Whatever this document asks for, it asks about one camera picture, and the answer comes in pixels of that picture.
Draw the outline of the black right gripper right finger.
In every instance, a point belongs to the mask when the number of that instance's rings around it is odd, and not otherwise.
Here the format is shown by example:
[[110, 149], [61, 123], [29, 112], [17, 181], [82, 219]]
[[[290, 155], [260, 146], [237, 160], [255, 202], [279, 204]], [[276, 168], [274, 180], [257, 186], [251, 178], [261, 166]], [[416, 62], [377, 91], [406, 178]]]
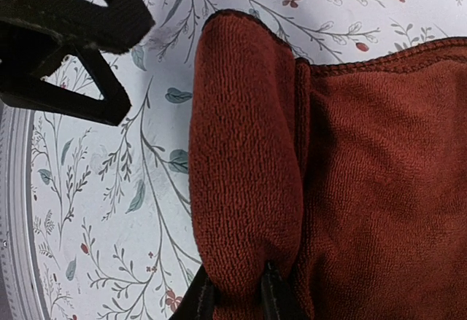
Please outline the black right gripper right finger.
[[267, 262], [260, 281], [263, 316], [266, 320], [308, 320], [287, 282], [272, 262]]

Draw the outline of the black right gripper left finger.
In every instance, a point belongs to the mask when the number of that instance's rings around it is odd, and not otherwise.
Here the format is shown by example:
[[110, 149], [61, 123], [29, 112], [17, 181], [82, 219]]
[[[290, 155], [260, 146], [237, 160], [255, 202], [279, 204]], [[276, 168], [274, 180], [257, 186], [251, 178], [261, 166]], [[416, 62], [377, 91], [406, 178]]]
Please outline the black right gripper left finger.
[[200, 267], [171, 320], [213, 320], [216, 288]]

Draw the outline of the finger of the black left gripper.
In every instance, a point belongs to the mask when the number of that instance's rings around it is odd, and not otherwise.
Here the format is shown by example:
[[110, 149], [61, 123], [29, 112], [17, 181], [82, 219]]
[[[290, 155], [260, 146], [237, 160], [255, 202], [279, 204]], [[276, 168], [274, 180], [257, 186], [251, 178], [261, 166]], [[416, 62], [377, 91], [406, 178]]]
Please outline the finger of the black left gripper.
[[75, 44], [124, 54], [155, 25], [143, 0], [1, 0], [1, 21]]
[[[79, 58], [102, 98], [95, 99], [50, 84], [62, 58]], [[60, 46], [49, 39], [31, 45], [18, 42], [1, 49], [1, 100], [8, 106], [52, 112], [105, 125], [118, 126], [131, 108], [127, 92], [98, 50]]]

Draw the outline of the dark red towel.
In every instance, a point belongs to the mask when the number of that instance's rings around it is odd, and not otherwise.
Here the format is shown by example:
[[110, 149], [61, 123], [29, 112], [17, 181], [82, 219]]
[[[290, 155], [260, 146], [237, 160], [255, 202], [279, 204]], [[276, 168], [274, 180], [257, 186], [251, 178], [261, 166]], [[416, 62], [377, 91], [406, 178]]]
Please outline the dark red towel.
[[309, 319], [466, 317], [466, 39], [316, 66], [251, 15], [198, 42], [193, 232], [215, 319], [272, 262]]

